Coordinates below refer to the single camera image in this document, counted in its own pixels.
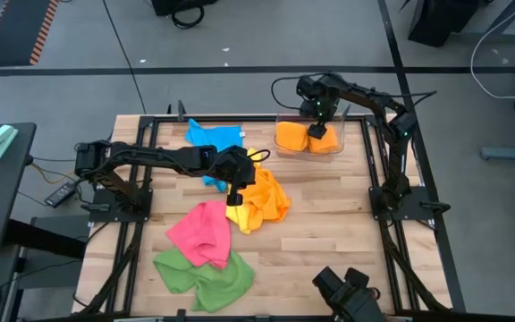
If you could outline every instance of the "concrete floor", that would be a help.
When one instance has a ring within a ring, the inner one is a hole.
[[[133,67],[393,66],[374,0],[221,0],[207,8],[206,19],[193,30],[177,30],[142,1],[106,2]],[[509,2],[499,0],[481,9],[467,30],[485,29]],[[401,2],[386,3],[405,67],[469,64],[474,43],[451,39],[444,47],[431,48],[410,42],[414,4],[398,13]],[[477,64],[515,65],[515,44],[482,46]],[[60,4],[39,64],[19,68],[125,67],[102,2],[74,0]],[[140,75],[137,82],[151,114],[165,113],[178,99],[191,114],[272,113],[279,108],[270,98],[269,84],[285,75]],[[343,76],[400,92],[393,73]],[[479,77],[492,91],[515,95],[514,74]],[[486,162],[478,154],[482,146],[515,147],[511,101],[490,98],[468,74],[408,78],[412,91],[439,92],[418,106],[418,119],[440,198],[452,205],[445,218],[467,310],[515,315],[515,162]],[[287,104],[297,103],[293,86],[279,86],[280,99]],[[72,158],[75,143],[106,138],[117,114],[141,113],[130,75],[0,77],[0,123],[36,123],[36,157]],[[69,163],[39,165],[72,170]],[[41,200],[51,190],[33,169],[26,170],[22,192]],[[85,192],[89,198],[90,191]],[[13,218],[83,213],[75,200],[51,209],[18,197]],[[65,316],[73,291],[26,292],[20,317]]]

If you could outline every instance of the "black floor mat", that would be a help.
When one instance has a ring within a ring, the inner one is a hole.
[[[7,0],[0,12],[0,67],[38,63],[59,0]]]

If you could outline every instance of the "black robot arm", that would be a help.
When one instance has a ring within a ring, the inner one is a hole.
[[[142,198],[136,183],[126,182],[114,169],[121,165],[146,165],[173,169],[191,177],[210,176],[232,185],[229,206],[239,206],[238,189],[255,183],[253,161],[245,148],[232,146],[217,152],[214,146],[185,147],[176,150],[130,146],[123,142],[95,141],[77,147],[75,174],[82,180],[99,183],[113,192],[125,207],[139,210]]]
[[[410,194],[405,170],[407,149],[417,125],[414,112],[407,111],[389,94],[349,83],[336,73],[325,74],[318,80],[301,77],[297,94],[303,97],[300,115],[317,120],[316,125],[309,127],[308,135],[318,139],[325,134],[325,122],[333,120],[340,99],[371,110],[375,116],[375,126],[389,145],[388,177],[382,186],[379,203],[387,211],[398,210],[404,197]],[[386,120],[387,107],[396,113],[390,122]]]

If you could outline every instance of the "wooden table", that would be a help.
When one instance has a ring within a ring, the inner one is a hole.
[[[113,141],[132,144],[136,140],[139,115],[119,115]],[[202,123],[204,127],[236,123]],[[329,315],[331,310],[311,280],[325,266],[343,277],[348,267],[370,276],[369,286],[381,293],[378,301],[384,312],[392,312],[384,251],[377,222],[371,216],[367,189],[371,185],[367,156],[358,122],[345,126],[345,149],[331,162],[311,162],[282,158],[275,153],[274,123],[238,123],[245,131],[245,148],[269,148],[272,155],[262,163],[270,169],[291,198],[291,210],[281,223],[265,222],[245,235],[231,224],[232,248],[255,270],[255,281],[248,292],[218,316],[253,315]],[[188,123],[162,123],[157,146],[190,146],[184,139]],[[148,144],[149,130],[144,145]],[[378,156],[376,136],[371,130],[373,150]],[[383,182],[380,160],[376,165]],[[129,166],[119,167],[122,178]],[[418,169],[409,153],[407,174],[413,185],[419,184]],[[153,169],[154,198],[152,215],[145,225],[140,246],[139,266],[132,302],[132,316],[175,316],[177,309],[188,309],[194,290],[170,294],[152,264],[159,252],[172,248],[165,232],[180,221],[199,202],[225,200],[214,186],[206,187],[201,178],[178,175],[168,169]],[[411,264],[437,300],[447,307],[450,297],[433,231],[416,222],[404,223]],[[111,223],[87,247],[80,273],[77,298],[89,302],[111,272],[119,224]],[[403,306],[409,301],[400,269]],[[126,277],[121,278],[115,309],[122,308]],[[74,304],[73,311],[81,310]],[[187,315],[205,315],[187,312]]]

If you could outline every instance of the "blue cloth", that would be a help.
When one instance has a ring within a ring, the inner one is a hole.
[[[242,147],[243,142],[240,136],[240,126],[217,126],[213,129],[204,129],[196,121],[189,120],[188,132],[186,132],[186,141],[195,147],[204,145],[213,145],[218,152],[233,145]],[[204,177],[205,185],[214,184],[218,191],[224,192],[227,184],[208,176]]]

